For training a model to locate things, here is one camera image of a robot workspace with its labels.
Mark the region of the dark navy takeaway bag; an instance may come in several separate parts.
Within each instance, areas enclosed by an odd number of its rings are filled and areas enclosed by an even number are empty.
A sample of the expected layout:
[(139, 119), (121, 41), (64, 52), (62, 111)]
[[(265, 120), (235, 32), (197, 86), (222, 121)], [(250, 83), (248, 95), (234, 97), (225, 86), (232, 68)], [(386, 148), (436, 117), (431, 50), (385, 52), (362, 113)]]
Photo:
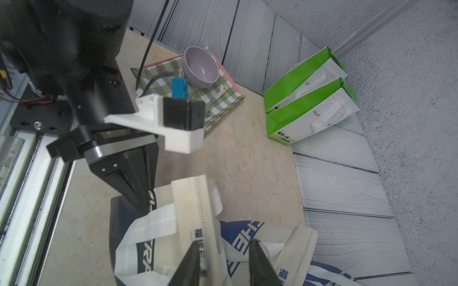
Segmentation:
[(206, 175), (172, 181), (149, 192), (150, 212), (135, 219), (114, 252), (114, 275), (123, 286), (167, 286), (192, 242), (198, 244), (201, 286), (230, 286), (217, 216), (221, 196)]

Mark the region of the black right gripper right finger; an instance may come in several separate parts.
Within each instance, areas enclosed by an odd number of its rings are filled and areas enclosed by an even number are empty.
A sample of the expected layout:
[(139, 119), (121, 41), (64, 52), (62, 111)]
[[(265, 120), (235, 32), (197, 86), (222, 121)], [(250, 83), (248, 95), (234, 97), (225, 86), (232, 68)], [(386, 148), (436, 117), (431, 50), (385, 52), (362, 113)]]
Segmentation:
[(249, 275), (251, 286), (281, 286), (258, 240), (249, 243)]

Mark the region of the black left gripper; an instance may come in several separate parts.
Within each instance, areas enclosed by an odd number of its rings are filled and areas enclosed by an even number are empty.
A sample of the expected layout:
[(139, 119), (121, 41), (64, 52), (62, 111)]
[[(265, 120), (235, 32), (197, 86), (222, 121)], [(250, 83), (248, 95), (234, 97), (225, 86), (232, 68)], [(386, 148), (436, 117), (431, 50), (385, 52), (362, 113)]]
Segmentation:
[(136, 129), (98, 123), (77, 126), (47, 145), (52, 158), (84, 158), (92, 173), (110, 185), (142, 215), (150, 212), (155, 186), (158, 136)]

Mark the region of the green white takeout bag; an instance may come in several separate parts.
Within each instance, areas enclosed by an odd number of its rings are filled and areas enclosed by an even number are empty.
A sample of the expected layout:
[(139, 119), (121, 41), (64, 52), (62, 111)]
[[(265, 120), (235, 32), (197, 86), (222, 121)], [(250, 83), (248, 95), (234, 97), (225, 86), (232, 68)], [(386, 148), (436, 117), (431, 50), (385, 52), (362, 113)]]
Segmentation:
[(355, 90), (343, 79), (335, 79), (267, 114), (267, 135), (283, 145), (292, 145), (359, 110)]
[(334, 79), (346, 77), (345, 64), (326, 46), (299, 63), (266, 90), (265, 112), (271, 113)]

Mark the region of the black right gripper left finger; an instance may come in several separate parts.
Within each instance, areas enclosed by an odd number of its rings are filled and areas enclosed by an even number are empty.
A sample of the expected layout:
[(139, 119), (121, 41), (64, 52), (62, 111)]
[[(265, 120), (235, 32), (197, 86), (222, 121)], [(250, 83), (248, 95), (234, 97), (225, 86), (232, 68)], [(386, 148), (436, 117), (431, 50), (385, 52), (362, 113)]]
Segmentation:
[(200, 250), (198, 241), (191, 243), (168, 286), (198, 286), (200, 282)]

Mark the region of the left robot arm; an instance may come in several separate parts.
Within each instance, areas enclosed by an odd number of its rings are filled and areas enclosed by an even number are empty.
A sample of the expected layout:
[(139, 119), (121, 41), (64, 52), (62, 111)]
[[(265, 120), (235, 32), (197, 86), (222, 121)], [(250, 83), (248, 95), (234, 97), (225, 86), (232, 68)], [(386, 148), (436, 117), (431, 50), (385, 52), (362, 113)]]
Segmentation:
[(44, 95), (64, 95), (78, 123), (51, 143), (52, 157), (84, 158), (92, 173), (136, 209), (150, 211), (155, 135), (106, 123), (132, 114), (119, 70), (132, 1), (2, 1), (1, 52)]

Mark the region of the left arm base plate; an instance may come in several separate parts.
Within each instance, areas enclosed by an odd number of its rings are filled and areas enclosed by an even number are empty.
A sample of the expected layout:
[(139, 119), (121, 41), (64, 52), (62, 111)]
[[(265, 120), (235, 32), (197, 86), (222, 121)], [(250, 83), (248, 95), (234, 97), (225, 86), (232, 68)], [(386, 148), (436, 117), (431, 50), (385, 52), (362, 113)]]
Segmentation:
[(20, 103), (10, 120), (14, 129), (56, 136), (68, 133), (72, 123), (73, 112), (67, 100), (47, 104)]

